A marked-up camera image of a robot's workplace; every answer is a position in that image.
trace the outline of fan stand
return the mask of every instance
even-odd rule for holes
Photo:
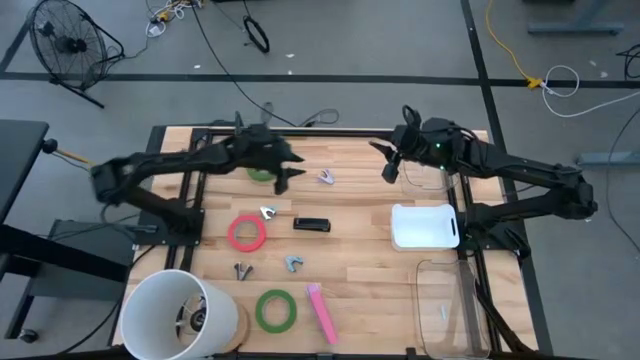
[[[108,63],[108,62],[111,62],[111,61],[118,61],[118,60],[120,60],[120,59],[124,59],[124,58],[125,58],[125,55],[124,55],[124,46],[122,46],[122,43],[121,43],[120,41],[118,41],[118,39],[114,38],[111,34],[109,34],[109,33],[108,33],[105,29],[103,29],[100,25],[96,24],[96,23],[93,21],[93,19],[91,19],[89,16],[84,16],[84,20],[88,21],[89,23],[91,23],[91,25],[95,26],[98,30],[100,30],[100,32],[101,32],[101,33],[103,33],[103,34],[107,35],[107,36],[108,36],[111,40],[113,40],[113,41],[118,45],[118,47],[120,48],[120,51],[119,51],[116,55],[110,56],[110,57],[108,57],[108,58],[106,58],[106,59],[104,59],[104,60],[99,61],[98,63]],[[106,78],[106,77],[107,77],[107,74],[106,74],[106,73],[105,73],[105,74],[102,74],[102,75],[100,76],[100,78],[99,78],[99,79],[97,79],[97,80],[95,81],[95,83],[97,83],[98,81],[100,81],[100,80],[102,80],[102,79],[104,79],[104,78]],[[81,98],[83,98],[83,99],[85,99],[85,100],[89,101],[90,103],[92,103],[92,104],[96,105],[96,106],[97,106],[97,107],[99,107],[100,109],[104,109],[104,105],[103,105],[101,102],[99,102],[98,100],[96,100],[96,99],[92,98],[91,96],[87,95],[87,93],[85,92],[85,90],[87,90],[89,87],[87,87],[87,88],[83,88],[82,90],[77,90],[77,89],[72,88],[71,86],[69,86],[69,85],[65,84],[64,82],[60,81],[58,78],[56,78],[56,77],[54,77],[54,76],[52,76],[52,77],[49,79],[49,82],[50,82],[51,84],[53,84],[53,85],[60,85],[60,86],[62,86],[63,88],[65,88],[65,89],[67,89],[67,90],[71,91],[72,93],[74,93],[74,94],[76,94],[76,95],[80,96]]]

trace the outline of red tape roll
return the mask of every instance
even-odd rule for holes
[[[236,228],[245,222],[252,222],[258,228],[258,238],[251,244],[241,244],[238,239],[236,239]],[[264,244],[264,241],[267,239],[267,229],[264,227],[264,223],[260,217],[256,215],[244,215],[233,220],[231,226],[229,226],[229,231],[227,232],[227,239],[229,239],[229,243],[234,248],[242,252],[251,252],[257,250],[262,246],[262,244]]]

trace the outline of wooden tabletop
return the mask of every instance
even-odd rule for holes
[[[162,152],[188,148],[191,130],[167,128]],[[487,138],[485,132],[477,134]],[[202,243],[195,251],[191,272],[229,293],[249,312],[251,330],[240,351],[404,354],[407,347],[415,347],[424,353],[423,339],[430,353],[446,354],[465,347],[462,311],[457,311],[462,305],[452,300],[455,276],[438,268],[455,261],[455,251],[398,252],[390,240],[393,204],[447,203],[446,192],[439,189],[439,172],[425,174],[418,167],[407,166],[406,173],[401,170],[396,184],[390,185],[380,176],[384,158],[367,144],[369,139],[296,136],[287,140],[305,159],[295,167],[307,173],[293,178],[281,196],[273,194],[272,184],[250,180],[245,169],[207,177]],[[316,179],[325,168],[334,175],[334,185]],[[411,185],[407,177],[423,188]],[[192,176],[189,197],[197,178]],[[181,174],[157,176],[152,191],[165,198],[177,197],[181,181]],[[497,179],[470,182],[476,202],[502,202]],[[277,208],[275,218],[265,223],[267,241],[255,252],[235,250],[226,239],[229,225],[239,215],[259,214],[260,206]],[[331,232],[293,230],[294,217],[328,218]],[[250,232],[240,235],[251,236]],[[163,269],[166,253],[165,247],[154,249],[138,263],[125,298],[141,280]],[[286,269],[284,258],[288,255],[304,259],[295,273]],[[176,264],[181,257],[179,252]],[[537,348],[517,259],[499,250],[485,251],[485,258],[494,304],[521,340]],[[422,263],[417,272],[423,260],[431,263]],[[254,267],[246,281],[235,279],[233,266],[237,262]],[[305,293],[310,283],[322,287],[338,332],[337,345],[328,345],[318,326]],[[270,289],[286,290],[297,303],[297,321],[282,334],[268,334],[255,322],[257,299]],[[268,318],[286,315],[279,305],[270,305]],[[118,330],[114,343],[120,342]]]

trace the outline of yellow cable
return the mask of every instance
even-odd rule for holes
[[[95,166],[96,165],[96,163],[94,163],[93,161],[91,161],[91,160],[89,160],[89,159],[87,159],[85,157],[82,157],[80,155],[76,155],[74,153],[70,153],[70,152],[67,152],[67,151],[64,151],[64,150],[60,150],[60,149],[56,150],[56,152],[58,154],[62,155],[62,156],[66,156],[66,157],[68,157],[70,159],[73,159],[75,161],[79,161],[79,162],[87,164],[89,166]]]
[[[505,45],[502,41],[498,40],[498,37],[496,36],[496,34],[493,33],[493,30],[491,29],[491,21],[489,20],[489,13],[491,12],[492,6],[493,6],[493,0],[489,0],[489,4],[487,5],[487,9],[484,13],[484,21],[485,21],[485,24],[487,25],[487,30],[489,31],[489,34],[491,35],[493,40],[498,45],[500,45],[500,47],[502,47],[506,52],[509,53],[509,55],[511,55],[511,58],[513,59],[513,63],[516,65],[516,68],[518,69],[520,74],[522,74],[522,76],[525,79],[527,79],[527,87],[529,89],[537,88],[542,84],[543,80],[540,78],[534,78],[532,76],[527,75],[520,67],[520,64],[518,63],[518,59],[516,58],[516,55],[513,53],[513,51],[511,51],[511,49],[509,49],[509,47],[507,47],[507,45]]]

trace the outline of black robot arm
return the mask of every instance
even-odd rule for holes
[[[578,169],[506,154],[449,120],[431,118],[422,123],[420,114],[408,106],[403,108],[403,115],[407,125],[396,126],[391,138],[385,139],[393,146],[371,143],[387,159],[382,172],[387,182],[396,181],[398,166],[404,160],[440,168],[449,175],[499,176],[549,189],[541,196],[496,206],[473,204],[461,219],[467,228],[488,229],[501,221],[551,214],[564,219],[585,219],[598,209],[593,187]]]
[[[186,208],[178,199],[164,199],[138,185],[144,179],[161,174],[203,171],[228,174],[236,168],[265,170],[276,175],[276,195],[288,189],[288,179],[304,170],[283,168],[283,162],[302,162],[291,146],[280,136],[269,132],[266,125],[237,129],[222,141],[190,152],[147,154],[135,153],[115,158],[91,169],[98,201],[118,205],[126,202],[161,217],[175,232],[188,232],[196,227],[202,214]]]

